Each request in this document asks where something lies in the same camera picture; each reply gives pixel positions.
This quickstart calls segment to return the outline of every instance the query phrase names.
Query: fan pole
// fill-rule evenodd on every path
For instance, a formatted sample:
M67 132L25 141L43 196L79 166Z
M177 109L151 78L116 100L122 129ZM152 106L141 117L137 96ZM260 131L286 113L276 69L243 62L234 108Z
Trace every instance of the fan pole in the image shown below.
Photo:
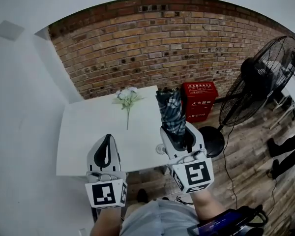
M226 115L225 119L223 120L223 122L219 126L219 128L221 126L223 127L224 126L223 124L227 123L228 120L232 117L232 115L236 112L236 110L240 107L240 104L242 102L242 98L243 98L243 96L239 100L237 100L237 102L232 106L231 110L228 112L228 114Z
M224 127L224 125L220 125L220 126L217 128L217 130L218 130L218 131L221 131L223 127Z

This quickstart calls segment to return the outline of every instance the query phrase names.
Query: plaid umbrella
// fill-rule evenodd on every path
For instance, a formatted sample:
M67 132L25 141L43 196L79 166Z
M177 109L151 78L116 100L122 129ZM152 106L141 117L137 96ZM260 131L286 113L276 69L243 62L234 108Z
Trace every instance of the plaid umbrella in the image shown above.
M162 116L162 126L180 147L184 147L186 116L182 111L178 90L159 90L156 99Z

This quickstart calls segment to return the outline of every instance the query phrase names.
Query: white flower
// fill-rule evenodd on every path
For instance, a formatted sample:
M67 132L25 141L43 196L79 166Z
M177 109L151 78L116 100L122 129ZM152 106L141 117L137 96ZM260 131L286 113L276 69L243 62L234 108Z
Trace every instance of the white flower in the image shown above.
M118 98L120 95L120 90L118 90L116 93L115 93L115 97Z
M124 89L121 91L121 93L119 94L119 99L125 99L128 98L131 95L131 91L129 91L128 89Z
M138 89L135 88L135 87L129 87L128 89L129 89L129 91L132 91L132 92L135 92L135 93L138 91Z

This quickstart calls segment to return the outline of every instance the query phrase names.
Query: gray shorts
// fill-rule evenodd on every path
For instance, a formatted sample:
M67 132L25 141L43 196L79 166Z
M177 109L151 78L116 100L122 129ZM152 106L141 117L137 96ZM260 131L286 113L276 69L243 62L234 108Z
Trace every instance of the gray shorts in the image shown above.
M123 222L121 236L184 236L199 223L193 208L168 200L151 201Z

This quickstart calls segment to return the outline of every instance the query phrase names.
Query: fire extinguisher box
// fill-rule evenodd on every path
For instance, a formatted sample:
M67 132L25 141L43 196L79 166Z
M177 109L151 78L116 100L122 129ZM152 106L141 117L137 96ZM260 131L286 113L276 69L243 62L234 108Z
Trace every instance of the fire extinguisher box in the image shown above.
M186 121L198 122L207 119L213 103L218 96L213 82L189 82L182 84L183 104Z

